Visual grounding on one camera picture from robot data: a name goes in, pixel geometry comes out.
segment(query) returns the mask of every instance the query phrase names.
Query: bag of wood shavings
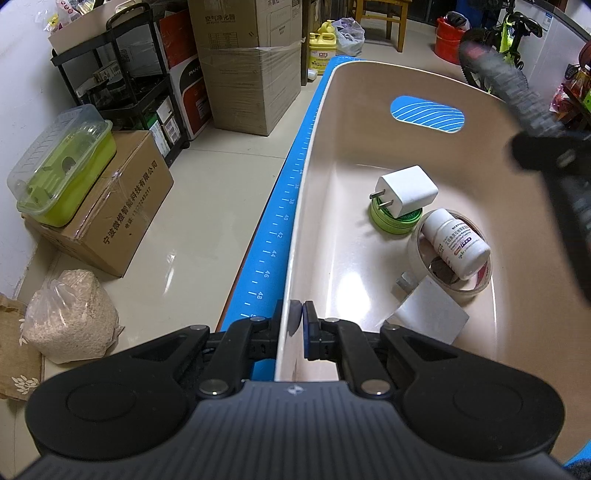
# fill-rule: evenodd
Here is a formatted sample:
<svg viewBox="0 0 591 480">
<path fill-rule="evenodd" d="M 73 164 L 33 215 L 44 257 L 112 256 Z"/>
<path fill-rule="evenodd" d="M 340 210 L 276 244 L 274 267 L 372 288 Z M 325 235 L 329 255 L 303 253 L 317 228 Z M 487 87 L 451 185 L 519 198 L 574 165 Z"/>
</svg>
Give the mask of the bag of wood shavings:
<svg viewBox="0 0 591 480">
<path fill-rule="evenodd" d="M 102 357 L 123 327 L 94 273 L 65 270 L 33 295 L 22 336 L 56 364 Z"/>
</svg>

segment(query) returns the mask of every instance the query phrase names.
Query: clear tape roll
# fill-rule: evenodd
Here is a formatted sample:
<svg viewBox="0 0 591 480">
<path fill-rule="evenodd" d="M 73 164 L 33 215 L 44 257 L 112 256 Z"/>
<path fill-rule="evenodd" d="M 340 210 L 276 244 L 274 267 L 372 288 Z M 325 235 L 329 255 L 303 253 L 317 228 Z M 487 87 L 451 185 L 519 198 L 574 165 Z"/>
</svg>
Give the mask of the clear tape roll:
<svg viewBox="0 0 591 480">
<path fill-rule="evenodd" d="M 476 276 L 476 284 L 473 286 L 469 286 L 468 288 L 462 288 L 465 284 L 459 285 L 449 285 L 445 282 L 442 282 L 439 278 L 437 278 L 428 268 L 427 264 L 425 264 L 425 257 L 428 258 L 428 255 L 422 255 L 421 251 L 425 251 L 424 246 L 428 245 L 434 253 L 433 246 L 429 243 L 429 241 L 421 234 L 421 229 L 423 228 L 423 224 L 425 220 L 431 215 L 431 212 L 426 213 L 417 223 L 417 226 L 413 230 L 413 234 L 408 241 L 408 260 L 410 262 L 411 270 L 413 271 L 414 276 L 416 277 L 417 281 L 421 281 L 426 276 L 431 277 L 451 298 L 456 301 L 466 301 L 478 295 L 481 291 L 487 288 L 488 284 L 491 282 L 492 279 L 492 259 L 488 259 L 486 264 L 478 271 Z M 453 210 L 448 210 L 455 218 L 466 222 L 480 237 L 486 241 L 486 238 L 482 231 L 476 226 L 476 224 L 470 220 L 468 217 L 462 215 L 459 212 L 455 212 Z"/>
</svg>

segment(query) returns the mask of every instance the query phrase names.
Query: basketball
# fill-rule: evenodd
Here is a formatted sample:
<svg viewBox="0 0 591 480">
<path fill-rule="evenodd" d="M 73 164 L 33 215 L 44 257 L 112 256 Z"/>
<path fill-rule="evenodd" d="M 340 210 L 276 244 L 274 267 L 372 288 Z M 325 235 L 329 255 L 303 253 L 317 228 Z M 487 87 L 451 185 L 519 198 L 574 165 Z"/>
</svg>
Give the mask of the basketball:
<svg viewBox="0 0 591 480">
<path fill-rule="evenodd" d="M 581 52 L 579 53 L 579 64 L 581 65 L 581 68 L 584 68 L 585 65 L 591 67 L 591 40 L 589 40 L 581 49 Z"/>
</svg>

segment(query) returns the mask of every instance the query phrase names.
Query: red bucket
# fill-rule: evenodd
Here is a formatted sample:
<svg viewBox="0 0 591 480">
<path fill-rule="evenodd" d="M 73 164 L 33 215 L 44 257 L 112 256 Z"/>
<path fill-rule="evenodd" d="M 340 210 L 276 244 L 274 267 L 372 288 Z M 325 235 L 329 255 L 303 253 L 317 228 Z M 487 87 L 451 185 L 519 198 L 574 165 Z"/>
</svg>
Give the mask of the red bucket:
<svg viewBox="0 0 591 480">
<path fill-rule="evenodd" d="M 435 33 L 437 36 L 435 40 L 435 55 L 450 63 L 459 65 L 460 60 L 458 59 L 457 51 L 460 47 L 460 40 L 464 35 L 464 31 L 452 27 L 443 18 L 438 18 Z"/>
</svg>

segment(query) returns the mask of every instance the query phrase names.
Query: blue measuring ruler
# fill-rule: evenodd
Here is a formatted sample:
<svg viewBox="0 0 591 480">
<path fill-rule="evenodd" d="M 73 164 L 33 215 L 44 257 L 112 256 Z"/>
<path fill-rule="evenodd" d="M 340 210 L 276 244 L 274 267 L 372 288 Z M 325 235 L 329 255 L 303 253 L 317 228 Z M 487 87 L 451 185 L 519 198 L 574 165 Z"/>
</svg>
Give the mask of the blue measuring ruler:
<svg viewBox="0 0 591 480">
<path fill-rule="evenodd" d="M 354 60 L 357 59 L 348 56 L 332 58 L 320 79 L 261 216 L 221 330 L 227 330 L 239 319 L 271 317 L 277 301 L 283 298 L 297 198 L 316 113 L 332 71 L 336 66 Z M 275 361 L 263 360 L 255 364 L 252 378 L 272 380 L 274 371 Z"/>
</svg>

